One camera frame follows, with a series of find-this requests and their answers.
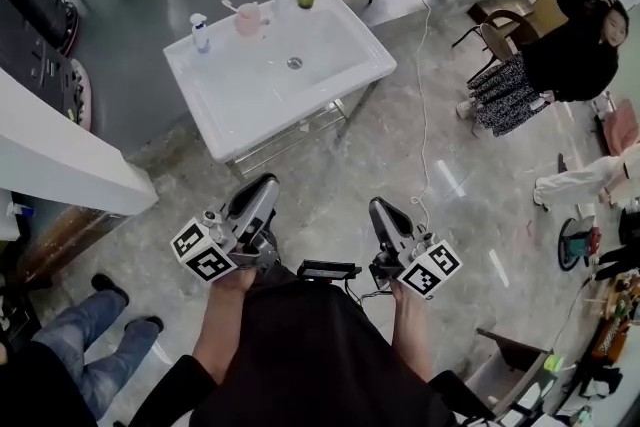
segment pink cup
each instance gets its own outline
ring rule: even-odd
[[[236,26],[238,34],[242,36],[253,36],[257,34],[261,25],[260,7],[258,7],[258,3],[242,4],[238,8],[233,23]]]

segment white sink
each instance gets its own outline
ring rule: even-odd
[[[396,62],[342,0],[291,0],[282,20],[273,1],[256,36],[240,36],[229,16],[207,27],[208,54],[192,36],[164,49],[214,159],[228,161],[333,100],[389,75]],[[289,61],[302,66],[293,69]]]

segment toothbrush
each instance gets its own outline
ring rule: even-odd
[[[233,7],[233,4],[231,4],[231,1],[230,1],[230,0],[222,0],[221,2],[222,2],[222,5],[223,5],[223,6],[228,7],[228,8],[229,8],[229,9],[231,9],[231,11],[233,11],[234,13],[237,13],[237,12],[238,12],[238,10],[237,10],[235,7]]]

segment blue jeans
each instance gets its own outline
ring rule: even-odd
[[[46,345],[58,356],[96,421],[106,413],[158,338],[156,324],[133,321],[125,329],[116,352],[85,365],[84,351],[113,324],[125,306],[124,298],[113,290],[96,292],[78,306],[67,308],[33,337],[33,341]]]

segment black jacket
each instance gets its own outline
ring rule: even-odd
[[[618,52],[600,43],[609,7],[601,0],[556,0],[569,18],[522,49],[531,87],[553,91],[556,100],[592,100],[618,71]]]
[[[0,405],[3,427],[97,426],[62,362],[38,342],[0,366]]]
[[[302,281],[245,300],[240,346],[217,386],[183,356],[129,427],[457,425],[338,287]]]

